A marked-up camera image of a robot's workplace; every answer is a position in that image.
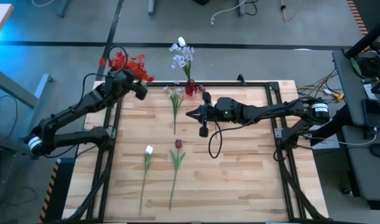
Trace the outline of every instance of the white cable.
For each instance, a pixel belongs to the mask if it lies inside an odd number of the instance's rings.
[[[44,6],[47,6],[48,4],[54,2],[54,0],[51,0],[51,1],[49,1],[48,3],[46,3],[46,4],[43,4],[43,5],[36,5],[36,3],[34,2],[34,0],[31,0],[31,1],[32,1],[33,5],[36,6],[36,7],[44,7]]]
[[[336,141],[336,140],[331,140],[331,139],[324,139],[324,138],[313,138],[313,137],[306,137],[306,136],[303,136],[305,139],[322,139],[324,141],[333,141],[333,142],[337,142],[337,143],[340,143],[340,144],[346,144],[346,145],[349,145],[349,146],[363,146],[363,145],[366,145],[366,144],[369,144],[369,143],[372,143],[373,141],[376,140],[376,137],[377,135],[375,134],[375,137],[368,141],[368,142],[364,142],[364,143],[347,143],[347,142],[341,142],[341,141]]]
[[[239,6],[241,6],[242,4],[244,4],[245,1],[246,1],[246,0],[244,0],[243,2],[241,2],[239,5],[235,6],[235,7],[232,8],[232,9],[227,9],[227,10],[223,10],[223,11],[220,11],[220,12],[216,12],[216,13],[210,18],[210,25],[213,25],[213,21],[215,20],[214,17],[215,17],[217,14],[220,14],[220,13],[222,13],[222,12],[228,12],[228,11],[231,11],[231,10],[233,10],[233,9],[236,9],[236,8],[238,8]]]

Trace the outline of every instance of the red flower bouquet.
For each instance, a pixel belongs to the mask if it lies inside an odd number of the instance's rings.
[[[144,57],[146,57],[144,54],[139,54],[134,58],[130,58],[130,60],[127,60],[125,69],[132,71],[136,76],[136,80],[144,80],[147,83],[152,83],[155,80],[155,76],[148,75],[145,64],[142,61]],[[105,63],[103,58],[100,60],[100,64],[102,63]],[[123,68],[125,63],[126,55],[122,51],[119,51],[116,52],[115,58],[111,58],[109,61],[109,67],[114,70],[119,70]]]

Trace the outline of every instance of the purple tulip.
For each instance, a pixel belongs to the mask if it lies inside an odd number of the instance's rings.
[[[203,85],[199,85],[198,88],[199,88],[200,91],[202,91],[202,92],[206,91],[206,88],[205,88]]]
[[[180,149],[183,146],[183,142],[181,139],[176,139],[175,141],[176,149]]]

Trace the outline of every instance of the vase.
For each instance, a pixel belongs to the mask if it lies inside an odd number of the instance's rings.
[[[187,81],[187,86],[185,87],[185,93],[188,96],[192,96],[193,93],[197,93],[197,86],[195,85],[195,81],[192,79],[189,79]]]

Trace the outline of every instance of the concrete floor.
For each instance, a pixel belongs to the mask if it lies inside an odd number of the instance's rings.
[[[46,7],[34,7],[30,0],[0,2],[15,5],[0,40],[106,42],[118,0],[72,1],[63,19],[57,16],[60,1]],[[157,1],[155,15],[149,17],[147,0],[125,0],[114,42],[171,43],[183,36],[191,43],[299,45],[301,49],[302,45],[353,45],[362,37],[345,0],[303,1],[300,12],[291,22],[282,20],[279,0],[260,0],[256,16],[238,17],[237,12],[228,12],[216,16],[214,26],[209,24],[213,13],[233,7],[235,2],[211,0],[208,5],[199,6],[189,0]],[[288,14],[292,14],[296,1],[285,3]],[[180,70],[170,68],[172,55],[168,49],[127,48],[127,51],[131,55],[144,53],[147,69],[156,80],[185,78]],[[45,92],[44,109],[37,115],[40,120],[78,101],[83,77],[97,71],[102,54],[103,47],[0,46],[0,71],[31,92],[35,91],[42,74],[53,76],[55,81]],[[233,80],[243,74],[247,80],[295,80],[298,85],[308,85],[333,70],[330,50],[195,49],[194,58],[192,73],[196,80]],[[90,77],[85,91],[93,82],[94,77]],[[337,77],[330,83],[332,88],[340,88]],[[8,133],[12,126],[13,106],[9,99],[0,105],[2,134]],[[340,106],[332,103],[331,114]],[[19,103],[19,119],[10,137],[12,141],[21,141],[19,138],[25,133],[29,116],[31,110]],[[62,132],[79,131],[83,121],[84,118],[75,121]],[[12,153],[6,153],[3,165],[7,166],[12,157]],[[17,160],[17,170],[6,186],[3,200],[19,202],[30,198],[31,192],[25,192],[21,186],[35,189],[38,198],[18,209],[1,206],[0,223],[37,222],[54,162],[46,158],[34,161],[28,157]],[[380,223],[380,212],[371,211],[360,198],[339,193],[337,175],[320,174],[330,217]]]

